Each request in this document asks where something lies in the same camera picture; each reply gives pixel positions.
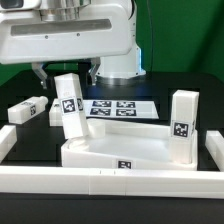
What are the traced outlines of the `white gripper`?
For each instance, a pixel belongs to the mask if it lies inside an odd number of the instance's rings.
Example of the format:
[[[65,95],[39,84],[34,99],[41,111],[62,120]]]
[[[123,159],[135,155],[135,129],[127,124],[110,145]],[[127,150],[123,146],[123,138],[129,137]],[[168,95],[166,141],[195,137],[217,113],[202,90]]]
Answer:
[[[57,22],[42,21],[36,10],[0,12],[0,63],[32,63],[47,89],[43,62],[92,58],[89,74],[95,85],[99,57],[124,55],[134,45],[135,12],[133,4],[89,4],[78,19]]]

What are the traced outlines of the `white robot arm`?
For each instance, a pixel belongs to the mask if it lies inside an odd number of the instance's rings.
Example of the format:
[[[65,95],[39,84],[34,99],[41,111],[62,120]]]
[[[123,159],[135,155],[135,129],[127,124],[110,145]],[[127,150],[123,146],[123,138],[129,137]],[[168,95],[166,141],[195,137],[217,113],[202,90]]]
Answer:
[[[44,67],[88,60],[93,83],[123,85],[145,75],[136,43],[135,0],[0,0],[0,63]]]

